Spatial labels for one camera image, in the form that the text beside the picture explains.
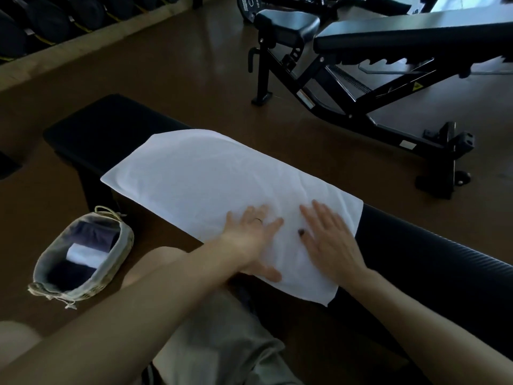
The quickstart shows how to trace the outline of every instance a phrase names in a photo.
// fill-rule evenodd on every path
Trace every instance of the warning label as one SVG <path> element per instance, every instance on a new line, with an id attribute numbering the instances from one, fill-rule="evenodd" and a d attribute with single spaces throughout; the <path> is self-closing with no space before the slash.
<path id="1" fill-rule="evenodd" d="M 421 85 L 420 83 L 416 82 L 414 83 L 414 90 L 412 91 L 414 92 L 415 90 L 419 90 L 421 88 L 424 88 L 424 85 Z"/>

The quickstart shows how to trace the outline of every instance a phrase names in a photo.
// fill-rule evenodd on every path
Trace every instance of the folded cloth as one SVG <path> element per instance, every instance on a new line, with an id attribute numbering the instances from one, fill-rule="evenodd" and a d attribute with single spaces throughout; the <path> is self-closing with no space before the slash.
<path id="1" fill-rule="evenodd" d="M 93 267 L 78 265 L 64 259 L 50 270 L 47 280 L 60 291 L 72 291 L 91 278 L 94 272 L 96 269 Z"/>
<path id="2" fill-rule="evenodd" d="M 119 238 L 119 229 L 97 223 L 79 221 L 71 228 L 69 240 L 103 252 L 109 252 Z"/>
<path id="3" fill-rule="evenodd" d="M 263 255 L 282 273 L 266 281 L 292 296 L 324 305 L 338 286 L 312 264 L 298 229 L 308 229 L 299 204 L 326 203 L 354 235 L 363 202 L 310 174 L 208 130 L 155 134 L 110 169 L 102 182 L 202 242 L 223 231 L 226 213 L 268 204 L 265 223 L 285 224 Z"/>
<path id="4" fill-rule="evenodd" d="M 68 249 L 66 259 L 78 265 L 85 265 L 98 269 L 108 256 L 108 252 L 99 251 L 94 248 L 74 243 Z"/>

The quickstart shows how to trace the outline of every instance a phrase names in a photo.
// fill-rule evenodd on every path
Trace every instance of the white towel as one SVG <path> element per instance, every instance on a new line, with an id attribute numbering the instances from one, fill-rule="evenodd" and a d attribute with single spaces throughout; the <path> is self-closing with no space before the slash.
<path id="1" fill-rule="evenodd" d="M 108 256 L 108 252 L 74 243 L 68 248 L 66 259 L 79 265 L 86 265 L 98 269 Z"/>
<path id="2" fill-rule="evenodd" d="M 276 288 L 327 305 L 337 285 L 311 263 L 298 236 L 307 228 L 299 204 L 312 199 L 339 213 L 356 233 L 363 202 L 312 175 L 208 130 L 155 134 L 109 170 L 102 181 L 205 242 L 219 235 L 226 213 L 268 204 L 267 221 L 285 224 L 264 254 L 283 276 Z"/>

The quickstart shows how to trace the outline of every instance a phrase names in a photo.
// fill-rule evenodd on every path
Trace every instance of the basket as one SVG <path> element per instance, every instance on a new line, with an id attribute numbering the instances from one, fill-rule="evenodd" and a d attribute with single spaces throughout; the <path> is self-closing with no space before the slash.
<path id="1" fill-rule="evenodd" d="M 55 285 L 48 282 L 47 275 L 56 264 L 66 258 L 68 248 L 73 244 L 69 239 L 69 233 L 79 221 L 119 227 L 119 238 L 110 250 L 107 259 L 86 282 L 71 291 L 60 291 Z M 133 239 L 132 229 L 123 222 L 118 213 L 107 207 L 97 206 L 94 208 L 94 212 L 71 223 L 41 254 L 34 268 L 33 282 L 28 285 L 28 290 L 35 296 L 44 296 L 49 300 L 56 299 L 66 303 L 66 308 L 76 309 L 77 301 L 94 296 L 112 281 L 130 253 Z"/>

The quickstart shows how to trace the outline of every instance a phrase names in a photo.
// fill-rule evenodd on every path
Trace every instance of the wheel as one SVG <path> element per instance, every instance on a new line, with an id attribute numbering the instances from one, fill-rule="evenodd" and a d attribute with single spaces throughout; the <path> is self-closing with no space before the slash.
<path id="1" fill-rule="evenodd" d="M 454 184 L 456 186 L 463 186 L 468 184 L 471 181 L 472 177 L 466 171 L 455 171 L 454 172 Z"/>
<path id="2" fill-rule="evenodd" d="M 262 9 L 262 0 L 237 0 L 240 14 L 245 22 L 253 24 L 255 15 Z"/>

